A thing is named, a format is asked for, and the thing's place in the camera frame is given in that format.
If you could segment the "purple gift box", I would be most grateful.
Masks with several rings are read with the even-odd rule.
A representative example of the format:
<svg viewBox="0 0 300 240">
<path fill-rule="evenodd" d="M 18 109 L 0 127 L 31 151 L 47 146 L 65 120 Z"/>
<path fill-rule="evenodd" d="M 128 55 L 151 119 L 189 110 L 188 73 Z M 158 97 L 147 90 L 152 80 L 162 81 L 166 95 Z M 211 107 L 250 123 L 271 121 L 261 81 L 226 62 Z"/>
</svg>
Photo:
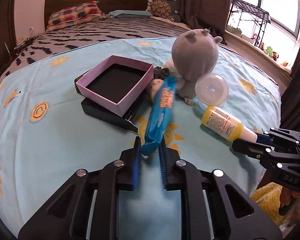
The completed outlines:
<svg viewBox="0 0 300 240">
<path fill-rule="evenodd" d="M 153 64 L 111 55 L 86 72 L 76 86 L 83 96 L 122 117 L 153 77 Z"/>
</svg>

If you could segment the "pink monkey plush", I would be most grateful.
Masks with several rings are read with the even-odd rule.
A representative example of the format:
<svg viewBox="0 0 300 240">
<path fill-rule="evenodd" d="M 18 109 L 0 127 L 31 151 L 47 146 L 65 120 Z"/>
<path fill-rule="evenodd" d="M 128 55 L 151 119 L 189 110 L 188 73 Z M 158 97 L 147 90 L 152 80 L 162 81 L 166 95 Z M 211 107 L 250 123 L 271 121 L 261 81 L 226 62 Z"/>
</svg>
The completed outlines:
<svg viewBox="0 0 300 240">
<path fill-rule="evenodd" d="M 252 41 L 253 41 L 253 45 L 254 46 L 258 46 L 258 44 L 259 44 L 259 40 L 260 40 L 260 35 L 258 35 L 257 33 L 254 33 L 253 35 L 252 35 Z"/>
</svg>

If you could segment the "blue snack wrapper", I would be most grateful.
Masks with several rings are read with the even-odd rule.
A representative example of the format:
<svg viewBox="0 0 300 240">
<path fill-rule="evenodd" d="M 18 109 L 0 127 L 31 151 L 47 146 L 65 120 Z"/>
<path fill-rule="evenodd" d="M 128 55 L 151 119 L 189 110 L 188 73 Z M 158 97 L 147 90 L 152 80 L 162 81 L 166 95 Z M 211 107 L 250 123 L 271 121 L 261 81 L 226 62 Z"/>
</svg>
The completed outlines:
<svg viewBox="0 0 300 240">
<path fill-rule="evenodd" d="M 141 153 L 145 156 L 152 155 L 164 137 L 171 117 L 177 82 L 178 79 L 172 76 L 165 80 L 154 79 L 147 87 L 153 105 L 145 130 L 145 143 L 141 147 Z"/>
</svg>

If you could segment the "yellow lotion bottle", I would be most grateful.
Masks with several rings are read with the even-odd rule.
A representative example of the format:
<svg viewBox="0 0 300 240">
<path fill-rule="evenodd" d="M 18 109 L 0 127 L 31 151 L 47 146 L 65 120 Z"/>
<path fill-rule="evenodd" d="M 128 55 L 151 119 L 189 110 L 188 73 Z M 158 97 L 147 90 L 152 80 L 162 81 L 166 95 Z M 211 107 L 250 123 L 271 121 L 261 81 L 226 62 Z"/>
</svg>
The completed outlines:
<svg viewBox="0 0 300 240">
<path fill-rule="evenodd" d="M 255 132 L 245 127 L 241 120 L 217 106 L 207 107 L 201 122 L 205 127 L 211 129 L 227 141 L 234 141 L 236 139 L 243 139 L 250 142 L 257 141 L 257 134 Z"/>
</svg>

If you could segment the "black box lid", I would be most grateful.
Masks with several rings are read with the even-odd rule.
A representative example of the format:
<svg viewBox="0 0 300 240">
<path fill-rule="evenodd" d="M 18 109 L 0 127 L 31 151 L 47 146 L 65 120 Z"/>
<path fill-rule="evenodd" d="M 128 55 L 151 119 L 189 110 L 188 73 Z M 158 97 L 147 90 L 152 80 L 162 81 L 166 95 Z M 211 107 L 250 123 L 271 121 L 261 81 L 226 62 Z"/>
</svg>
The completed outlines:
<svg viewBox="0 0 300 240">
<path fill-rule="evenodd" d="M 75 84 L 76 90 L 79 94 L 80 91 Z M 132 132 L 137 132 L 138 128 L 133 124 L 131 121 L 132 117 L 134 116 L 135 112 L 138 110 L 138 107 L 142 101 L 143 92 L 139 95 L 139 97 L 134 101 L 134 103 L 130 106 L 130 108 L 126 111 L 124 116 L 120 117 L 111 111 L 105 109 L 104 107 L 100 106 L 99 104 L 93 102 L 92 100 L 86 98 L 84 96 L 83 101 L 81 102 L 83 112 L 87 115 L 120 127 L 122 129 L 126 129 Z"/>
</svg>

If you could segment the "right dark curtain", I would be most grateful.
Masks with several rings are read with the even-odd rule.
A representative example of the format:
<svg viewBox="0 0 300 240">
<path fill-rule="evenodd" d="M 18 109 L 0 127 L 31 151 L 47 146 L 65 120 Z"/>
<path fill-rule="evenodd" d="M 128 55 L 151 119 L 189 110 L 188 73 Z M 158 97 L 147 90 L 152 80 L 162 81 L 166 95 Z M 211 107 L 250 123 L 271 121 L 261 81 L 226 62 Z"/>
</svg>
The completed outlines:
<svg viewBox="0 0 300 240">
<path fill-rule="evenodd" d="M 292 80 L 281 96 L 280 127 L 300 132 L 300 48 L 292 67 Z"/>
</svg>

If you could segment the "brown patterned cushion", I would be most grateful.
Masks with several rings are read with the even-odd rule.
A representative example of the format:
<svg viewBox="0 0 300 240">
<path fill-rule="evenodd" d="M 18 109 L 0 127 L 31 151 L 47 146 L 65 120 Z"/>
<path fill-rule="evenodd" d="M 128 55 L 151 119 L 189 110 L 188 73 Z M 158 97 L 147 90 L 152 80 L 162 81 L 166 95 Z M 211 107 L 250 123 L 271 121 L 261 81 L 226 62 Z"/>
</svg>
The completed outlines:
<svg viewBox="0 0 300 240">
<path fill-rule="evenodd" d="M 147 10 L 155 17 L 168 19 L 171 22 L 181 21 L 177 0 L 148 0 Z"/>
</svg>

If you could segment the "yellow fluffy rug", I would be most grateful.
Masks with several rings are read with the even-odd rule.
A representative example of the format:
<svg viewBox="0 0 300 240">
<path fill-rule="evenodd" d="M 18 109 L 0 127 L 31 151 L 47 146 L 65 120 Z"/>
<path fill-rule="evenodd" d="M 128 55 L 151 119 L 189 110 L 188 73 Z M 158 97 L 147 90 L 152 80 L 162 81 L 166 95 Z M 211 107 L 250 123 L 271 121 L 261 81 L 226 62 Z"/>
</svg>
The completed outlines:
<svg viewBox="0 0 300 240">
<path fill-rule="evenodd" d="M 279 226 L 285 219 L 285 216 L 279 214 L 281 207 L 281 193 L 283 191 L 283 202 L 288 203 L 291 200 L 291 190 L 282 187 L 279 184 L 271 182 L 251 194 L 251 199 Z"/>
</svg>

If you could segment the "grey plush toy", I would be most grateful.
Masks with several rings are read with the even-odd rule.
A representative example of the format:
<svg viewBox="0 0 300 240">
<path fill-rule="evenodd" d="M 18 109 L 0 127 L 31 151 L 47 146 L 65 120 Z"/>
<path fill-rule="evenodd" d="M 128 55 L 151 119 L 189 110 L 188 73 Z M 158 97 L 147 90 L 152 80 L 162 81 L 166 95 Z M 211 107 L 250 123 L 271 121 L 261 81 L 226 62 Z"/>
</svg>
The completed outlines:
<svg viewBox="0 0 300 240">
<path fill-rule="evenodd" d="M 166 61 L 163 68 L 169 69 L 170 76 L 179 79 L 177 95 L 187 105 L 196 103 L 195 84 L 197 80 L 210 73 L 218 60 L 218 44 L 222 37 L 213 37 L 209 29 L 193 29 L 178 36 L 172 46 L 171 59 Z"/>
</svg>

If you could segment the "dark knitted scrunchie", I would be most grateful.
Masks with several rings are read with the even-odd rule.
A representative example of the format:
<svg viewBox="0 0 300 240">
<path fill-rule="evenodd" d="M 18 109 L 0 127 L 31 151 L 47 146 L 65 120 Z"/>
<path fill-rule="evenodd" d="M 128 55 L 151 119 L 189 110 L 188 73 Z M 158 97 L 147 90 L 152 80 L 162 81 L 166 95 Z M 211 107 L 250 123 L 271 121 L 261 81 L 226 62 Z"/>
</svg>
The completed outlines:
<svg viewBox="0 0 300 240">
<path fill-rule="evenodd" d="M 154 68 L 153 79 L 165 80 L 169 76 L 170 76 L 170 70 L 168 68 L 160 68 L 160 67 Z"/>
</svg>

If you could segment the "colourful checkered pillow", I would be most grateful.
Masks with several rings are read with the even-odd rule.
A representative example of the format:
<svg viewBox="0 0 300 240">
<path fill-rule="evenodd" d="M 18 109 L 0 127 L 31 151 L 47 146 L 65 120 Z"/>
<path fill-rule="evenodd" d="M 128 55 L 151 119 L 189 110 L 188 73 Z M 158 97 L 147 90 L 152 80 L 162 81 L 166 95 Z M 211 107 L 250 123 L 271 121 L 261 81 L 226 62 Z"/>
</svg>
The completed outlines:
<svg viewBox="0 0 300 240">
<path fill-rule="evenodd" d="M 98 1 L 90 1 L 53 12 L 48 20 L 46 30 L 58 30 L 107 18 L 108 16 L 98 7 Z"/>
</svg>

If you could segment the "light blue cartoon sheet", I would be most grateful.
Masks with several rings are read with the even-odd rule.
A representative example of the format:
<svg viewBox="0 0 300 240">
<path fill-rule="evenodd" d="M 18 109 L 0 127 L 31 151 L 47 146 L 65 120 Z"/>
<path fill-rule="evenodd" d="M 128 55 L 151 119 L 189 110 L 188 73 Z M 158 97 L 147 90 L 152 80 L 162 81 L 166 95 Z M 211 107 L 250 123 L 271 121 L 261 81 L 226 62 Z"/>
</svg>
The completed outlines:
<svg viewBox="0 0 300 240">
<path fill-rule="evenodd" d="M 131 148 L 135 133 L 83 112 L 74 79 L 110 55 L 162 66 L 175 38 L 96 43 L 32 63 L 0 85 L 0 218 L 21 227 L 79 168 L 102 169 Z M 229 85 L 222 108 L 255 132 L 280 126 L 279 85 L 247 60 L 219 47 L 213 69 Z M 198 169 L 223 170 L 245 193 L 265 169 L 231 152 L 230 142 L 201 125 L 203 111 L 176 98 L 165 140 Z M 180 193 L 165 191 L 158 153 L 142 161 L 138 187 L 120 193 L 119 239 L 181 239 Z"/>
</svg>

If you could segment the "teal flat pillow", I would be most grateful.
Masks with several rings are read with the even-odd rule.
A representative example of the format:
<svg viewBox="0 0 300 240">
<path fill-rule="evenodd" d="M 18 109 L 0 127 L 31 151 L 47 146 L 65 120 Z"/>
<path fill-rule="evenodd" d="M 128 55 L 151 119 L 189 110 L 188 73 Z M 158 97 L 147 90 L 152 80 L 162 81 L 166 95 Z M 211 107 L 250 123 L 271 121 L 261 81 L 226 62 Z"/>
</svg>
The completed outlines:
<svg viewBox="0 0 300 240">
<path fill-rule="evenodd" d="M 115 10 L 107 14 L 109 18 L 150 18 L 152 14 L 140 10 Z"/>
</svg>

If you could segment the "white plastic cup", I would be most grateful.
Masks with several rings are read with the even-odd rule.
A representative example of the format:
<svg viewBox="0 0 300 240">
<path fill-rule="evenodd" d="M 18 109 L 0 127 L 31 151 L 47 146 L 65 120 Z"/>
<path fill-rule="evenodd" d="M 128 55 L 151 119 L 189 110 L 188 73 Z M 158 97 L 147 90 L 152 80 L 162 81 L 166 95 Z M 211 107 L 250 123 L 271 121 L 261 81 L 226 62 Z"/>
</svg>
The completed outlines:
<svg viewBox="0 0 300 240">
<path fill-rule="evenodd" d="M 201 76 L 195 84 L 198 102 L 203 107 L 222 106 L 229 95 L 229 85 L 224 77 L 209 73 Z"/>
</svg>

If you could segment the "black zigzag patterned blanket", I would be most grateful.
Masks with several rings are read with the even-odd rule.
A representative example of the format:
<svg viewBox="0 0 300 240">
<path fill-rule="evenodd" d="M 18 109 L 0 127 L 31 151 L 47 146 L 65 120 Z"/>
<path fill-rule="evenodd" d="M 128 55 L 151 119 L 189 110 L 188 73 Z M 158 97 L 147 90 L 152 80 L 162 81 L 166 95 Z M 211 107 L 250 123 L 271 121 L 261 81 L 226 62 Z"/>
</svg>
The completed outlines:
<svg viewBox="0 0 300 240">
<path fill-rule="evenodd" d="M 0 77 L 5 77 L 48 56 L 76 49 L 89 44 L 131 38 L 177 37 L 190 28 L 158 17 L 108 18 L 82 23 L 63 29 L 46 31 L 9 63 Z"/>
</svg>

